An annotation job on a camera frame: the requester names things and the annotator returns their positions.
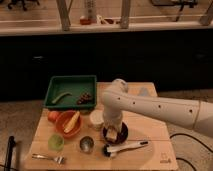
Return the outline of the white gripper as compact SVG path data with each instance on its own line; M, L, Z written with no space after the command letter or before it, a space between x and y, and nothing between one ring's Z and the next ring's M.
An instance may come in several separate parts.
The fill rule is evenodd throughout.
M120 132L122 129L123 115L121 111L104 110L103 120L106 129L113 128L115 131Z

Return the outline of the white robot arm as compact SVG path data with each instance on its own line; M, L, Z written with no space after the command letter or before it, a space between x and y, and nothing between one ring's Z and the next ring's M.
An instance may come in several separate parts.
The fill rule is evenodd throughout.
M128 84L115 79L101 93L106 129L121 131L123 111L169 122L213 138L213 103L175 98L132 95Z

